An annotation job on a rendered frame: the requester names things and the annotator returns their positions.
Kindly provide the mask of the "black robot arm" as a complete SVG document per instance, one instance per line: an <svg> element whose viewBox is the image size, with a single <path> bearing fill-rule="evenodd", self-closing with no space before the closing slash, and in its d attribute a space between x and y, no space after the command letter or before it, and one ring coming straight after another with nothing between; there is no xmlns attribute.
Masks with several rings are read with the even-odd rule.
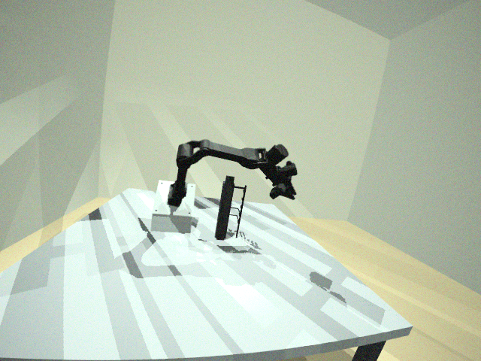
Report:
<svg viewBox="0 0 481 361"><path fill-rule="evenodd" d="M199 150L194 152L194 148L196 147L199 147ZM259 154L262 155L261 158L259 158ZM188 191L189 182L186 182L188 168L205 156L214 156L238 162L248 169L259 168L264 174L267 174L288 155L287 149L282 144L274 145L269 151L266 151L266 148L245 147L243 149L237 149L235 147L217 144L208 139L180 144L176 158L178 167L177 180L169 186L167 204L180 207ZM287 161L284 167L281 168L279 166L278 173L283 181L285 181L287 177L295 176L297 169L293 162Z"/></svg>

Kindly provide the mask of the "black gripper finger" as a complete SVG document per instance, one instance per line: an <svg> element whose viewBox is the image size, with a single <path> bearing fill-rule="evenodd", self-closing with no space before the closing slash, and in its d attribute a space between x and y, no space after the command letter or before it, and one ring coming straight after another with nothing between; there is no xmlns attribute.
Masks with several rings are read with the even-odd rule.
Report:
<svg viewBox="0 0 481 361"><path fill-rule="evenodd" d="M285 182L285 185L287 186L289 184L289 190L291 191L291 194L292 195L296 195L296 192L292 186L292 176L289 178L289 180L287 182Z"/></svg>
<svg viewBox="0 0 481 361"><path fill-rule="evenodd" d="M284 196L284 197L289 198L291 200L295 199L295 197L291 194L291 191L289 190L289 184L286 187L286 191L281 196Z"/></svg>

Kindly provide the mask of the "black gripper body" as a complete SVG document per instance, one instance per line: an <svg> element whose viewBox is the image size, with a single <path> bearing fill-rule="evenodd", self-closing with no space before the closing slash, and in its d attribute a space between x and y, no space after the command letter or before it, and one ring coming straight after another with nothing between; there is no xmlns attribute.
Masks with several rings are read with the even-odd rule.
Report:
<svg viewBox="0 0 481 361"><path fill-rule="evenodd" d="M270 192L270 197L272 199L275 199L286 191L287 186L285 185L285 182L289 180L289 177L287 177L287 180L283 181L280 174L278 173L278 169L279 166L274 166L266 174L266 179L269 179L273 183L272 186L274 187Z"/></svg>

